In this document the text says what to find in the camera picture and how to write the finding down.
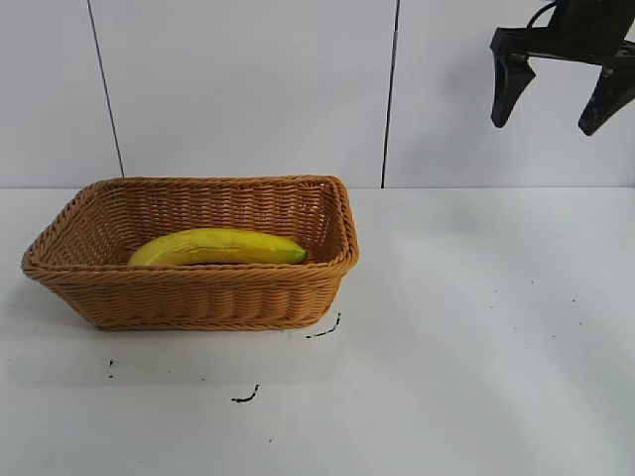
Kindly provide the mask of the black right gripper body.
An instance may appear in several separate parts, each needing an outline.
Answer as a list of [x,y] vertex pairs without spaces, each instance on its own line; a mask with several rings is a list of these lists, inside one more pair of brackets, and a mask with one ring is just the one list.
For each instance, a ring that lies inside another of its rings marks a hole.
[[554,1],[547,25],[536,14],[522,28],[497,28],[490,49],[497,58],[567,60],[607,68],[632,68],[634,44],[626,39],[634,23],[633,0]]

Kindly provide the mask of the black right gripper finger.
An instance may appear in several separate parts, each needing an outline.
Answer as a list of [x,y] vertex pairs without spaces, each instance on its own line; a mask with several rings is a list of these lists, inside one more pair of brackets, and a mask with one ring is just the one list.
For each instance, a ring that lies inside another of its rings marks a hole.
[[529,57],[517,54],[494,56],[494,97],[491,120],[495,127],[506,125],[518,99],[536,77]]
[[634,100],[634,68],[604,67],[578,120],[578,128],[592,136],[621,108]]

